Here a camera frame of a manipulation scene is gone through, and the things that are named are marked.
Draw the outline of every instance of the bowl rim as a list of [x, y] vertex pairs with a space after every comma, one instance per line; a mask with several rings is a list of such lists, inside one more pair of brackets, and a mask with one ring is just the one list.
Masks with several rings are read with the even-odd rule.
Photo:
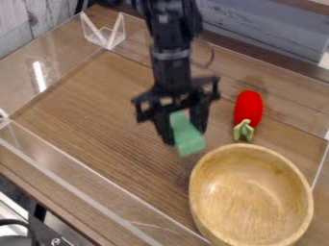
[[194, 217], [194, 220], [197, 219], [199, 221], [199, 223], [202, 224], [205, 230], [207, 231], [207, 233], [210, 233], [218, 240], [221, 240], [222, 242], [227, 243], [231, 246], [255, 246], [254, 244], [247, 244], [243, 242], [237, 241], [234, 238], [229, 238], [227, 236], [225, 236], [219, 231], [211, 229], [206, 219], [203, 217], [199, 216], [199, 214], [195, 212], [195, 192], [193, 191], [193, 188], [195, 186], [194, 184], [194, 177], [201, 169], [201, 167], [205, 165], [206, 160], [218, 152], [222, 152], [227, 149], [233, 149], [237, 147], [243, 147], [243, 148], [250, 148], [250, 149], [255, 149], [259, 150], [262, 152], [266, 152], [270, 155], [274, 155], [276, 157], [278, 157], [282, 162], [290, 167], [292, 171], [297, 174], [300, 181], [302, 182], [302, 187], [306, 190], [306, 195], [308, 195], [308, 213], [302, 222], [302, 225], [300, 226], [300, 228], [297, 229], [297, 231], [282, 241], [276, 242], [273, 244], [266, 244], [266, 246], [285, 246], [285, 245], [290, 245], [293, 244], [304, 235], [304, 233], [308, 230], [308, 227], [313, 221], [313, 192], [312, 192], [312, 187], [309, 185], [309, 182], [306, 180], [306, 177], [304, 176], [302, 172], [300, 171], [298, 167], [294, 165], [294, 163], [286, 158], [284, 157], [280, 153], [277, 153], [276, 151], [270, 150], [269, 148], [259, 146], [259, 145], [254, 145], [254, 144], [246, 144], [246, 143], [233, 143], [233, 144], [227, 144], [225, 146], [218, 147], [217, 149], [211, 150], [198, 161], [198, 163], [195, 164], [194, 168], [193, 168], [193, 172], [190, 175], [190, 180], [189, 180], [189, 204], [190, 204], [190, 210], [191, 210], [191, 214]]

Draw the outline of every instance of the wooden bowl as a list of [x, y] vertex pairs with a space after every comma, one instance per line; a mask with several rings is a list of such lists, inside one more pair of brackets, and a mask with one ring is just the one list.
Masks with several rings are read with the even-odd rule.
[[278, 153], [255, 145], [231, 144], [203, 156], [189, 195], [197, 227], [214, 245], [293, 245], [313, 219], [302, 173]]

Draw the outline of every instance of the wooden table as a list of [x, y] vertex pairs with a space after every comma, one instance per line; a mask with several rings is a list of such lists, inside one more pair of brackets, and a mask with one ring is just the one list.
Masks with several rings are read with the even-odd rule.
[[[111, 22], [100, 7], [92, 8], [88, 14], [98, 24]], [[47, 45], [48, 38], [56, 32], [53, 41], [64, 49], [70, 41], [66, 35], [78, 32], [84, 43], [80, 25], [79, 20], [72, 19], [36, 42]], [[328, 127], [329, 111], [328, 104], [324, 104], [328, 103], [328, 85], [215, 47], [215, 61], [207, 73], [222, 74], [225, 98], [211, 108], [206, 151], [182, 159], [175, 149], [163, 145], [152, 125], [138, 125], [135, 121], [130, 99], [152, 84], [147, 48], [139, 45], [126, 47], [139, 62], [118, 55], [119, 49], [115, 53], [99, 51], [12, 115], [20, 126], [75, 158], [72, 160], [59, 155], [58, 150], [51, 149], [37, 137], [27, 139], [21, 135], [19, 148], [44, 165], [44, 169], [60, 176], [60, 180], [43, 168], [36, 168], [36, 162], [19, 157], [3, 145], [0, 171], [99, 245], [156, 245], [155, 242], [147, 244], [143, 235], [136, 236], [134, 230], [127, 230], [132, 225], [146, 233], [158, 230], [152, 234], [158, 234], [156, 242], [163, 242], [159, 245], [207, 245], [195, 236], [185, 238], [185, 235], [179, 237], [171, 232], [173, 238], [166, 236], [166, 228], [171, 228], [173, 221], [166, 220], [165, 229], [156, 229], [155, 221], [162, 220], [151, 218], [152, 213], [140, 209], [148, 207], [144, 202], [140, 204], [136, 199], [136, 203], [130, 203], [132, 200], [127, 199], [127, 203], [120, 203], [119, 199], [126, 199], [126, 193], [107, 180], [187, 227], [190, 231], [183, 230], [185, 233], [197, 233], [187, 202], [189, 174], [206, 152], [233, 142], [231, 115], [237, 93], [249, 87], [262, 93], [269, 116], [265, 116], [257, 129], [254, 144], [284, 154], [312, 183], [326, 144], [318, 135]], [[207, 56], [207, 50], [198, 44], [195, 47], [197, 57], [202, 59]], [[9, 67], [19, 57], [32, 54], [33, 48], [31, 44], [12, 54], [0, 63], [0, 69]], [[63, 54], [60, 49], [56, 52], [68, 60], [75, 55]], [[195, 73], [205, 71], [195, 68]], [[298, 245], [326, 245], [328, 178], [329, 163], [314, 190], [313, 224]], [[128, 225], [126, 221], [119, 221], [112, 211], [127, 216]]]

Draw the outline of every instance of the red toy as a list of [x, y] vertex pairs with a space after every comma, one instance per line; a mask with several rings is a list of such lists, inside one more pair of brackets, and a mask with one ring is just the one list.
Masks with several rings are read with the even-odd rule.
[[243, 135], [251, 141], [254, 128], [262, 119], [263, 104], [258, 92], [245, 90], [237, 100], [234, 108], [234, 139], [238, 140]]

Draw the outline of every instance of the green block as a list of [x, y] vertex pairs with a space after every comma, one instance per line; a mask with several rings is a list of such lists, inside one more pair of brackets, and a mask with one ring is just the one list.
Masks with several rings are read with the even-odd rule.
[[175, 111], [170, 115], [170, 124], [174, 130], [175, 146], [181, 156], [191, 155], [206, 148], [206, 140], [201, 132], [190, 123], [183, 111]]

